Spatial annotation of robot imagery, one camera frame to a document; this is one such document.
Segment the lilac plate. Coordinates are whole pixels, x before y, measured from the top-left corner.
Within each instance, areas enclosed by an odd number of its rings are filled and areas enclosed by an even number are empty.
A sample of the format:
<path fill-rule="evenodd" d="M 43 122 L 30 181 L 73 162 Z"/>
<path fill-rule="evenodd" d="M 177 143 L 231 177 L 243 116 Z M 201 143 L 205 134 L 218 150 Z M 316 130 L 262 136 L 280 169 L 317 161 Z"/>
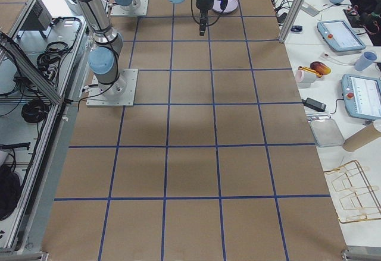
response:
<path fill-rule="evenodd" d="M 217 14 L 231 14 L 238 8 L 237 0 L 227 0 L 227 5 L 224 10 L 221 8 L 221 0 L 215 0 L 212 10 Z"/>

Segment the aluminium frame post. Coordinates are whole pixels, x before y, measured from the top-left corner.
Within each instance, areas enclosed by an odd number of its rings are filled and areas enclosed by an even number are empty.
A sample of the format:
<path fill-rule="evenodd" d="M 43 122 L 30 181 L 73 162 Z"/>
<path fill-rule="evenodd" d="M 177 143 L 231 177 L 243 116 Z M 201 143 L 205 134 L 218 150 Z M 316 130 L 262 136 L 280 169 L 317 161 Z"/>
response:
<path fill-rule="evenodd" d="M 288 34 L 291 32 L 291 27 L 294 25 L 294 22 L 297 18 L 297 15 L 302 7 L 304 0 L 293 0 L 291 8 L 288 12 L 288 15 L 285 19 L 285 22 L 279 33 L 279 42 L 285 43 Z"/>

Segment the teach pendant near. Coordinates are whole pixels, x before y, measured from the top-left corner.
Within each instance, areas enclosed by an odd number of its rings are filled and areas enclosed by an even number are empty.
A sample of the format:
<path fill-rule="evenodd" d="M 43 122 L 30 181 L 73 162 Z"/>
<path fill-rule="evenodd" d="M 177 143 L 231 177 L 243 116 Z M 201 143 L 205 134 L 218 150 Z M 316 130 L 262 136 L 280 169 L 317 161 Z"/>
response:
<path fill-rule="evenodd" d="M 341 80 L 345 108 L 349 116 L 365 120 L 380 119 L 380 80 L 344 74 Z"/>

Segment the silver tray container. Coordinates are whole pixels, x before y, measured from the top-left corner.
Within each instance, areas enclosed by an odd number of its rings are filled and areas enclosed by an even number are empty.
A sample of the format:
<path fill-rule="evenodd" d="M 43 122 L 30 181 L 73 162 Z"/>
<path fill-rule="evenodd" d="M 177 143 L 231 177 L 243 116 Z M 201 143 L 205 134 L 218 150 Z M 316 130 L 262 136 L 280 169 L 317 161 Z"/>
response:
<path fill-rule="evenodd" d="M 318 147 L 343 145 L 344 137 L 334 119 L 314 120 L 309 125 Z"/>

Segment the cardboard tube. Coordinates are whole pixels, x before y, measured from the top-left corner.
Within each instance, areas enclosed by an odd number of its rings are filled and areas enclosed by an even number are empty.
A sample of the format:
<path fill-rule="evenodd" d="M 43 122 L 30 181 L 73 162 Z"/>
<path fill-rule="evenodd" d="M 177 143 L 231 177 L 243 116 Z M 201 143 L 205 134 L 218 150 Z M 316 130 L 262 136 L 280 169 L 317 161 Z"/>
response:
<path fill-rule="evenodd" d="M 354 152 L 380 137 L 380 120 L 375 120 L 347 138 L 342 145 L 348 152 Z"/>

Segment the teach pendant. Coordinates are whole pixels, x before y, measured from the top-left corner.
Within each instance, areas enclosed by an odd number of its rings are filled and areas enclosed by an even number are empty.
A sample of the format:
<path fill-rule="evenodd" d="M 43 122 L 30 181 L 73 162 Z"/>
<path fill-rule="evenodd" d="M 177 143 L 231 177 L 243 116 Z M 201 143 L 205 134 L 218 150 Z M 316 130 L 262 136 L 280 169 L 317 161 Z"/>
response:
<path fill-rule="evenodd" d="M 341 80 L 345 108 L 349 116 L 365 120 L 380 119 L 380 80 L 344 74 Z"/>
<path fill-rule="evenodd" d="M 361 51 L 366 45 L 344 20 L 321 21 L 317 30 L 335 52 Z"/>

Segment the pink paper cup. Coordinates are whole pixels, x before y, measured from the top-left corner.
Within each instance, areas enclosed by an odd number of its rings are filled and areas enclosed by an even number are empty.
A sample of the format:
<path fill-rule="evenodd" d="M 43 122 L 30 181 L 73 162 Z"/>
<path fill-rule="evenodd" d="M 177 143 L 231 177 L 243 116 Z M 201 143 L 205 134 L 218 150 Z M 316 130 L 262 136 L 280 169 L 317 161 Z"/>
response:
<path fill-rule="evenodd" d="M 314 73 L 305 70 L 297 70 L 295 73 L 295 81 L 300 89 L 306 89 L 317 80 L 317 76 Z"/>

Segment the teach pendant far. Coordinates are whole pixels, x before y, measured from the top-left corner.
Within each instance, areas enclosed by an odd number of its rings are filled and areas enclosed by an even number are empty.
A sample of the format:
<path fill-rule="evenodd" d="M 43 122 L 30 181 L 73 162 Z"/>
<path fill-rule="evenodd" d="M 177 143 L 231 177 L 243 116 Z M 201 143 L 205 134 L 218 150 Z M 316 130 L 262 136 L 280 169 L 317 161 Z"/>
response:
<path fill-rule="evenodd" d="M 321 21 L 317 30 L 335 52 L 361 51 L 366 45 L 344 20 Z"/>

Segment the black power adapter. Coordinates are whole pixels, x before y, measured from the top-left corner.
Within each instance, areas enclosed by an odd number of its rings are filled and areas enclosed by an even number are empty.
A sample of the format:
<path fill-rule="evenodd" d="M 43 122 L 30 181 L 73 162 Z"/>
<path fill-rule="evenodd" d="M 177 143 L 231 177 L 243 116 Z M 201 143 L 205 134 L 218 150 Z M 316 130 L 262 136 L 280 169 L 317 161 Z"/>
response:
<path fill-rule="evenodd" d="M 310 108 L 312 110 L 315 110 L 317 112 L 324 112 L 326 110 L 326 104 L 321 103 L 321 102 L 314 100 L 312 98 L 303 99 L 302 104 L 305 107 Z"/>

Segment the amber glossy object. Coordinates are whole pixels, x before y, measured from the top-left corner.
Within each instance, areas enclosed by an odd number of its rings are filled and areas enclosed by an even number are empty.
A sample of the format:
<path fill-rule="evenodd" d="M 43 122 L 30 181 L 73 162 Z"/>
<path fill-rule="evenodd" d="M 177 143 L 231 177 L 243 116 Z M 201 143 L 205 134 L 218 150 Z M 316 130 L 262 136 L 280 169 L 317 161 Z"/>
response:
<path fill-rule="evenodd" d="M 298 69 L 312 73 L 316 75 L 318 78 L 321 78 L 331 73 L 331 69 L 320 61 L 312 62 L 309 67 L 299 66 Z"/>

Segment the light blue plastic cup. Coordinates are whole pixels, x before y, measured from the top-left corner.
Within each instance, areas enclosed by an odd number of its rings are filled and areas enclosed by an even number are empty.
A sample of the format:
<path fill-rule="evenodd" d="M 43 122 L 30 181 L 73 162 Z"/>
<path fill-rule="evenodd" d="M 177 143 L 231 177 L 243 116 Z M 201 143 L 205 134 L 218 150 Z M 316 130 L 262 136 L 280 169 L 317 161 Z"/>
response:
<path fill-rule="evenodd" d="M 373 51 L 365 51 L 355 62 L 354 68 L 357 71 L 364 71 L 377 60 L 377 55 Z"/>

